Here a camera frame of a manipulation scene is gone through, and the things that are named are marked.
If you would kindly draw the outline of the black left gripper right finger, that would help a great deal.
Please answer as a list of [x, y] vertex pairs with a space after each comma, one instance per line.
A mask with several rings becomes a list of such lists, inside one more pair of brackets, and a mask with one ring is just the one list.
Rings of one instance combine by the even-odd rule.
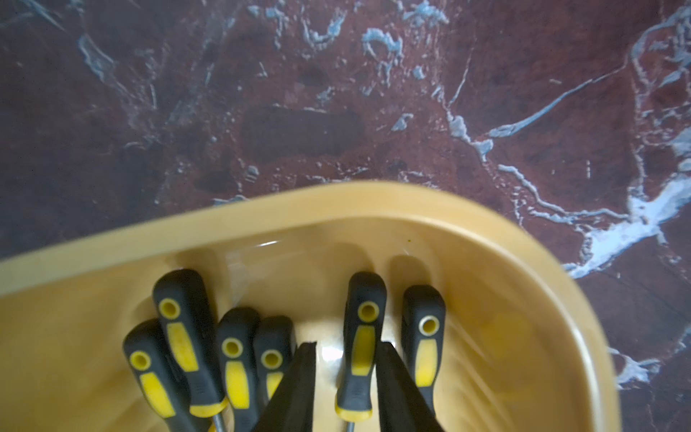
[[442, 432], [392, 343], [377, 344], [375, 363], [380, 430]]

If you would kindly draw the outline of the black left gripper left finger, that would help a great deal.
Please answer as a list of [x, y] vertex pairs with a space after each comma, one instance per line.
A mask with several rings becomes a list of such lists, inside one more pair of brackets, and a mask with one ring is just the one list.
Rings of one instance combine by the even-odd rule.
[[298, 347], [293, 363], [257, 421], [256, 432], [313, 431], [316, 342]]

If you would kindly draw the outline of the yellow plastic storage tray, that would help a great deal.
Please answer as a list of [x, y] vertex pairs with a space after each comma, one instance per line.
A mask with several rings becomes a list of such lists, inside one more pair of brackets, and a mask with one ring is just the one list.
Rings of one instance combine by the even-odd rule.
[[1, 428], [162, 431], [122, 352], [155, 317], [154, 284], [196, 270], [212, 310], [293, 320], [317, 345], [313, 428], [335, 410], [352, 275], [446, 302], [435, 411], [447, 431], [617, 431], [615, 367], [579, 286], [539, 242], [485, 207], [421, 186], [322, 185], [228, 203], [11, 257], [1, 264]]

